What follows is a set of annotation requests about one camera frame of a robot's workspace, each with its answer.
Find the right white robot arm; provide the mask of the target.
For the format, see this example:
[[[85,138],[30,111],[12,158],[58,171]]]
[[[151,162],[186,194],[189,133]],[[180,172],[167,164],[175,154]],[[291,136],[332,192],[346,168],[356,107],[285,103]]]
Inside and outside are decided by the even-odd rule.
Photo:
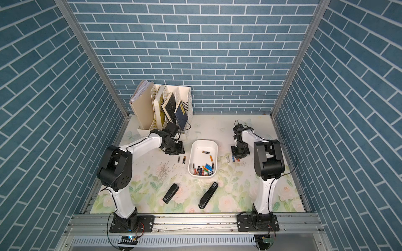
[[[285,172],[281,143],[258,136],[253,128],[235,124],[235,145],[231,147],[235,159],[253,156],[253,166],[260,178],[258,195],[253,204],[253,213],[267,217],[273,212],[273,195],[276,183]]]

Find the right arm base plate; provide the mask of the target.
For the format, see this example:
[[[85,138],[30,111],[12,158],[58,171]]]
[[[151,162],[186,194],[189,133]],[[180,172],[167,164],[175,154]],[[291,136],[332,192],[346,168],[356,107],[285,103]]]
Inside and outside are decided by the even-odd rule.
[[[248,214],[242,212],[236,216],[237,229],[239,232],[278,232],[280,230],[277,217],[269,214]]]

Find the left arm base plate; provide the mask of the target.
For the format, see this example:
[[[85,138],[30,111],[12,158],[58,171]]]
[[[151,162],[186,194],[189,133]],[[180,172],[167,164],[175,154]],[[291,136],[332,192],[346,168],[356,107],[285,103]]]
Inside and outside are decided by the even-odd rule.
[[[109,231],[111,233],[150,233],[155,222],[153,215],[134,215],[123,219],[114,214]]]

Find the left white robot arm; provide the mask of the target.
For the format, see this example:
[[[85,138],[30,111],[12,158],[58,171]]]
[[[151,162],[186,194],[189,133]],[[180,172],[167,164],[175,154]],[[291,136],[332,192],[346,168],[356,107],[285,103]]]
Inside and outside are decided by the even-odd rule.
[[[97,178],[111,193],[115,203],[115,215],[122,220],[136,217],[128,185],[133,175],[133,161],[154,149],[161,149],[167,155],[184,153],[183,142],[176,137],[181,132],[178,125],[168,122],[162,130],[154,129],[133,143],[107,147],[97,170]]]

